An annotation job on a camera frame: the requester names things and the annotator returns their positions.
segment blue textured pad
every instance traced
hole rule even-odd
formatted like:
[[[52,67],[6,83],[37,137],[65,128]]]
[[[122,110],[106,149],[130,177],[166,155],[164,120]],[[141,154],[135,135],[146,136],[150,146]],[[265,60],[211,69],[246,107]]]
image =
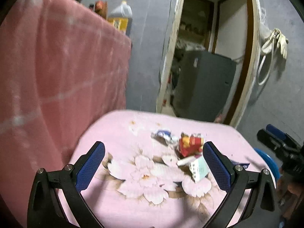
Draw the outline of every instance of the blue textured pad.
[[[208,143],[204,144],[203,156],[219,188],[228,192],[231,188],[231,176]]]
[[[105,146],[101,142],[77,174],[76,189],[78,192],[87,189],[104,156]]]
[[[266,126],[266,130],[268,132],[270,132],[271,134],[275,135],[276,137],[278,137],[281,140],[285,140],[286,139],[286,135],[285,133],[283,133],[281,130],[277,129],[275,126],[268,124]]]

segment silver bolt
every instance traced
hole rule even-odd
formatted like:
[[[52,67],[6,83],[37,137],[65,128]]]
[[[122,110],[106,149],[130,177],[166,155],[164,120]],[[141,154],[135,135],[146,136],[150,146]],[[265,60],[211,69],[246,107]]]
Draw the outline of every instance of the silver bolt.
[[[242,171],[243,170],[243,167],[241,166],[241,165],[236,165],[235,166],[235,169],[237,170],[237,171]]]
[[[67,171],[72,170],[72,168],[73,168],[73,165],[72,165],[72,164],[67,164],[67,165],[64,167],[64,169],[67,170]]]
[[[37,173],[38,173],[38,174],[41,174],[43,171],[44,171],[43,168],[39,168],[39,169],[37,170]]]
[[[266,175],[269,175],[269,170],[264,169],[264,170],[263,170],[263,173],[266,174]]]

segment pink curtain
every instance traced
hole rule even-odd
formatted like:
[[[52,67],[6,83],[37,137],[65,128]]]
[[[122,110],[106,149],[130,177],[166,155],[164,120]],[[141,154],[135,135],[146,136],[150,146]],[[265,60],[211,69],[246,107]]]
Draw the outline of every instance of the pink curtain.
[[[39,167],[61,169],[89,125],[124,109],[131,42],[73,0],[18,0],[0,27],[0,194],[26,226]]]

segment table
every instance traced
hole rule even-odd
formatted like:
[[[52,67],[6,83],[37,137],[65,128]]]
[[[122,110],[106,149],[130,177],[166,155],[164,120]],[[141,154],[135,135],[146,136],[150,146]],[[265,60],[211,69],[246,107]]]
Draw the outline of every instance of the table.
[[[175,165],[174,150],[151,138],[158,129],[169,129],[176,136],[201,133],[230,159],[249,162],[248,170],[268,169],[233,127],[156,113],[110,112],[83,134],[70,161],[74,164],[96,141],[104,143],[105,158],[81,194],[105,227],[203,227],[223,200],[226,193],[212,174],[194,183]],[[249,190],[230,225],[238,221],[248,195]],[[77,224],[62,191],[59,197],[69,221]]]

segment gray appliance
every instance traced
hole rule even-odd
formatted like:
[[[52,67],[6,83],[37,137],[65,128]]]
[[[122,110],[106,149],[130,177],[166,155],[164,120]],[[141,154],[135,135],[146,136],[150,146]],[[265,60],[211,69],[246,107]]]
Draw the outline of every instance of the gray appliance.
[[[186,51],[173,99],[176,115],[213,122],[226,103],[236,64],[208,51]]]

